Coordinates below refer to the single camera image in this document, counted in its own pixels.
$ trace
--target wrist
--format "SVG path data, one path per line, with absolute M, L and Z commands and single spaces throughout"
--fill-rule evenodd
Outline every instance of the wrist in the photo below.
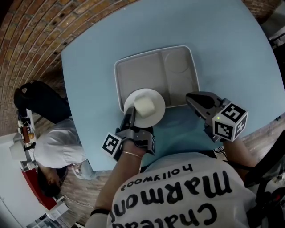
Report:
M 130 152 L 139 157 L 143 157 L 146 151 L 140 147 L 137 147 L 133 141 L 127 140 L 123 143 L 122 151 Z

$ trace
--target wooden floor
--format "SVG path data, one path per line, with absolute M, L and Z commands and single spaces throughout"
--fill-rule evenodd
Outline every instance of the wooden floor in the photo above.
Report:
M 285 130 L 284 115 L 279 121 L 271 122 L 243 140 L 250 153 L 259 161 L 283 130 Z M 69 210 L 61 217 L 61 222 L 64 222 L 67 227 L 71 227 L 75 222 L 85 224 L 109 174 L 110 171 L 107 171 L 99 176 L 98 180 L 88 181 L 76 178 L 72 171 L 69 171 L 61 191 L 65 197 L 70 199 L 65 200 Z

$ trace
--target light blue table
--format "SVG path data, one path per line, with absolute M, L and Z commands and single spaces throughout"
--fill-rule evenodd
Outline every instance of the light blue table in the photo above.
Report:
M 141 0 L 97 24 L 63 52 L 65 86 L 80 140 L 94 170 L 112 169 L 101 152 L 107 132 L 120 126 L 114 63 L 152 49 L 186 45 L 200 89 L 249 110 L 242 136 L 285 112 L 280 71 L 264 33 L 240 0 Z M 156 157 L 213 149 L 204 122 L 187 106 L 167 109 L 155 126 Z

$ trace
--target red brick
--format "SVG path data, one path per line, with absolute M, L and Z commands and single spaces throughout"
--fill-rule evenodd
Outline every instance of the red brick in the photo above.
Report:
M 22 49 L 23 49 L 23 45 L 20 44 L 20 43 L 18 43 L 17 46 L 16 46 L 16 48 L 14 49 L 14 55 L 15 55 L 16 53 L 17 53 L 16 55 L 19 55 L 20 52 L 22 51 Z
M 13 37 L 16 28 L 17 28 L 16 24 L 10 24 L 5 34 L 5 39 L 10 40 Z
M 32 59 L 32 64 L 35 65 L 39 61 L 40 57 L 40 54 L 35 54 L 34 58 Z
M 80 34 L 84 33 L 87 29 L 89 29 L 93 24 L 85 22 L 83 25 L 81 25 L 78 29 L 76 29 L 72 34 L 76 37 Z
M 50 32 L 53 31 L 55 28 L 56 28 L 55 25 L 49 24 L 48 26 L 45 27 L 44 32 L 45 32 L 45 33 L 50 33 Z
M 13 15 L 14 15 L 14 14 L 12 14 L 12 13 L 10 13 L 10 12 L 8 12 L 8 13 L 6 14 L 6 16 L 5 16 L 5 18 L 4 18 L 3 22 L 2 22 L 0 31 L 5 32 L 5 31 L 7 30 L 7 28 L 8 28 L 8 26 L 9 26 L 9 24 L 10 24 L 10 21 L 11 21 Z
M 4 38 L 5 33 L 0 31 L 0 45 L 2 44 L 2 40 Z
M 27 8 L 31 4 L 32 0 L 24 0 L 21 6 L 18 8 L 17 12 L 15 13 L 12 23 L 19 23 L 23 14 L 26 12 Z
M 11 79 L 16 79 L 17 74 L 18 74 L 21 66 L 22 66 L 22 63 L 20 61 L 17 61 L 16 65 L 14 67 Z
M 79 26 L 81 26 L 86 20 L 88 20 L 92 16 L 92 13 L 86 12 L 81 15 L 77 20 L 75 20 L 69 27 L 60 35 L 62 39 L 66 39 L 72 34 L 74 30 L 76 30 Z
M 95 4 L 97 4 L 98 2 L 100 2 L 100 0 L 87 0 L 85 3 L 83 3 L 82 5 L 80 5 L 75 12 L 77 14 L 82 14 L 84 13 L 86 10 L 90 9 L 92 6 L 94 6 Z
M 54 49 L 48 48 L 46 50 L 46 52 L 42 55 L 41 60 L 39 62 L 37 62 L 35 68 L 39 69 L 45 63 L 45 60 L 50 56 L 50 54 L 53 53 L 53 51 L 54 51 Z
M 64 14 L 64 17 L 69 15 L 79 4 L 77 2 L 71 1 L 61 12 L 59 15 Z
M 48 68 L 48 66 L 53 62 L 54 56 L 50 56 L 44 63 L 44 66 Z
M 61 51 L 62 51 L 64 48 L 65 48 L 65 46 L 64 46 L 63 44 L 61 44 L 61 45 L 59 45 L 59 46 L 55 49 L 54 53 L 61 53 Z
M 33 4 L 30 5 L 26 13 L 29 15 L 34 15 L 43 2 L 44 0 L 34 0 Z
M 26 15 L 24 15 L 22 17 L 22 20 L 18 24 L 18 27 L 16 28 L 16 30 L 13 34 L 13 38 L 11 40 L 10 47 L 14 48 L 17 45 L 17 42 L 18 42 L 21 34 L 23 33 L 23 30 L 25 29 L 29 20 L 30 20 L 30 18 L 28 18 Z
M 21 81 L 20 81 L 20 83 L 19 83 L 19 87 L 21 87 L 23 84 L 25 84 L 26 83 L 26 80 L 25 79 L 22 79 Z
M 30 64 L 33 56 L 34 56 L 34 53 L 28 53 L 22 67 L 27 67 Z
M 24 73 L 24 75 L 23 75 L 23 79 L 24 79 L 24 80 L 26 80 L 26 79 L 29 77 L 29 75 L 30 75 L 30 73 L 31 73 L 31 71 L 32 71 L 33 68 L 34 68 L 34 64 L 30 64 L 30 65 L 27 67 L 27 69 L 26 69 L 26 71 L 25 71 L 25 73 Z
M 11 94 L 11 92 L 13 90 L 13 87 L 11 86 L 11 83 L 14 83 L 14 81 L 11 82 L 11 80 L 10 80 L 10 82 L 9 82 L 6 100 L 7 100 L 7 98 L 9 98 L 9 95 Z
M 45 72 L 45 70 L 48 68 L 47 64 L 42 65 L 42 67 L 39 69 L 39 71 L 36 73 L 39 76 Z
M 24 44 L 27 41 L 28 37 L 31 35 L 32 31 L 33 31 L 33 28 L 27 26 L 26 29 L 24 30 L 19 42 Z
M 44 15 L 44 20 L 46 22 L 50 22 L 62 9 L 61 5 L 54 4 L 52 8 L 49 9 L 49 11 Z
M 0 65 L 2 65 L 6 51 L 8 49 L 9 46 L 9 41 L 8 40 L 4 40 L 0 49 Z
M 11 67 L 12 67 L 12 70 L 13 70 L 13 68 L 14 68 L 14 66 L 16 64 L 17 58 L 18 58 L 18 56 L 20 54 L 19 50 L 20 50 L 20 48 L 14 50 L 14 53 L 13 53 L 12 58 L 11 58 L 10 63 L 9 63 L 9 68 L 8 68 L 7 74 L 12 73 Z
M 19 85 L 19 82 L 21 81 L 21 79 L 22 79 L 22 76 L 16 77 L 16 79 L 15 79 L 15 87 L 14 88 L 18 88 L 18 85 Z
M 58 37 L 61 32 L 59 30 L 54 30 L 49 37 L 45 40 L 42 47 L 38 50 L 39 54 L 43 54 L 45 50 L 51 45 L 51 43 Z
M 9 77 L 6 77 L 6 78 L 5 78 L 4 86 L 3 86 L 4 89 L 7 89 L 7 88 L 8 88 L 9 80 L 10 80 Z
M 74 39 L 75 39 L 75 37 L 73 37 L 73 36 L 68 37 L 68 39 L 65 40 L 66 45 L 70 44 L 71 41 L 73 41 Z
M 9 78 L 11 77 L 13 68 L 14 68 L 14 65 L 10 65 L 10 66 L 8 67 L 8 70 L 7 70 L 7 73 L 6 73 L 6 79 L 9 79 Z
M 40 21 L 40 19 L 45 15 L 45 13 L 47 13 L 49 8 L 51 8 L 52 5 L 55 2 L 56 2 L 56 0 L 47 0 L 47 1 L 45 1 L 45 3 L 41 5 L 41 7 L 39 8 L 38 12 L 35 14 L 33 19 L 31 20 L 29 26 L 34 28 L 37 25 L 37 23 Z
M 2 71 L 1 71 L 1 75 L 6 75 L 7 70 L 8 70 L 8 66 L 9 66 L 9 61 L 4 60 L 3 65 L 2 65 Z
M 25 71 L 26 71 L 26 68 L 22 66 L 19 73 L 18 73 L 18 77 L 22 78 Z
M 116 2 L 115 4 L 109 6 L 108 8 L 106 8 L 105 10 L 103 10 L 102 12 L 100 12 L 99 14 L 97 14 L 96 16 L 94 16 L 93 18 L 91 18 L 89 20 L 90 23 L 96 23 L 99 20 L 103 19 L 104 17 L 106 17 L 107 15 L 111 14 L 112 12 L 124 7 L 127 5 L 127 2 L 122 0 L 119 2 Z
M 8 49 L 7 50 L 5 60 L 10 61 L 11 56 L 13 54 L 13 51 L 14 51 L 14 49 Z
M 55 59 L 53 59 L 52 63 L 49 65 L 49 67 L 48 67 L 47 70 L 48 70 L 48 71 L 51 71 L 51 70 L 55 69 L 55 68 L 56 68 L 56 65 L 57 65 L 58 62 L 60 62 L 60 61 L 61 61 L 61 55 L 58 54 L 57 57 L 56 57 Z
M 9 10 L 17 10 L 23 0 L 14 0 Z
M 97 5 L 93 6 L 90 11 L 94 14 L 97 14 L 99 12 L 101 12 L 102 10 L 106 9 L 108 6 L 111 5 L 111 1 L 110 0 L 104 0 L 100 3 L 98 3 Z
M 33 43 L 38 38 L 38 36 L 40 35 L 41 31 L 45 28 L 45 26 L 46 26 L 46 23 L 40 22 L 34 28 L 32 34 L 30 35 L 30 37 L 28 38 L 28 40 L 27 40 L 27 42 L 25 44 L 24 50 L 26 52 L 28 52 L 30 50 L 30 48 L 32 47 Z
M 36 43 L 35 43 L 35 46 L 40 47 L 40 46 L 44 43 L 45 39 L 46 39 L 48 36 L 49 36 L 48 34 L 42 33 L 42 34 L 38 37 L 38 39 L 37 39 L 37 41 L 36 41 Z
M 59 3 L 62 5 L 66 5 L 70 0 L 59 0 Z
M 26 58 L 26 56 L 27 56 L 27 53 L 26 52 L 22 52 L 20 54 L 20 56 L 19 56 L 18 62 L 23 63 L 25 58 Z
M 59 25 L 61 29 L 67 28 L 75 19 L 77 16 L 75 14 L 68 15 Z

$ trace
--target silver bracelet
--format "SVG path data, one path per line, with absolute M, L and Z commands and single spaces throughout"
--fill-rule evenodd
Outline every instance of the silver bracelet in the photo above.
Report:
M 140 156 L 138 156 L 138 155 L 135 155 L 135 154 L 133 154 L 133 153 L 127 152 L 127 151 L 123 151 L 123 153 L 130 154 L 130 155 L 133 155 L 133 156 L 136 156 L 136 157 L 142 159 L 142 157 L 140 157 Z

